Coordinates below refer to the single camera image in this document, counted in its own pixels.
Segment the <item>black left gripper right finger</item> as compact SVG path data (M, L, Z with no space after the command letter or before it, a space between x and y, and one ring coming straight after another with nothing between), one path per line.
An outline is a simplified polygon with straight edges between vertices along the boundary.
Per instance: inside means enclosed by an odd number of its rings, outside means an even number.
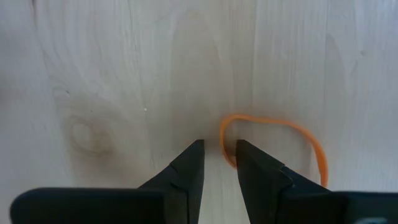
M329 190L289 169L247 140L236 142L239 185L251 224L276 224L287 197Z

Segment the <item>orange rubber band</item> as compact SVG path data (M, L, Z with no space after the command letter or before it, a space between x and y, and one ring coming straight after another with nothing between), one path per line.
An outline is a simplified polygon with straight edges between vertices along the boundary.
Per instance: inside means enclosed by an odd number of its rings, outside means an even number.
M316 137L307 129L302 126L295 124L290 121L283 119L272 119L268 117L251 116L248 114L232 114L221 120L219 128L219 144L223 157L226 159L227 163L234 169L237 169L236 156L229 155L224 144L224 135L227 127L235 120L249 121L253 123L263 123L263 124L278 124L288 126L290 128L298 131L311 145L314 150L315 157L317 160L318 172L320 174L320 183L324 188L328 187L329 181L329 171L328 171L328 161L326 154L323 150L322 145L316 139Z

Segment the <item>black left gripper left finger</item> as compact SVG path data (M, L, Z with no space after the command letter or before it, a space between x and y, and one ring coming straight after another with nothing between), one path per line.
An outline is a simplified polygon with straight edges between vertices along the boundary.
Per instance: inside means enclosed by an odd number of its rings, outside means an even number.
M162 224L198 224L205 172L205 141L191 143L170 164L139 188L160 193Z

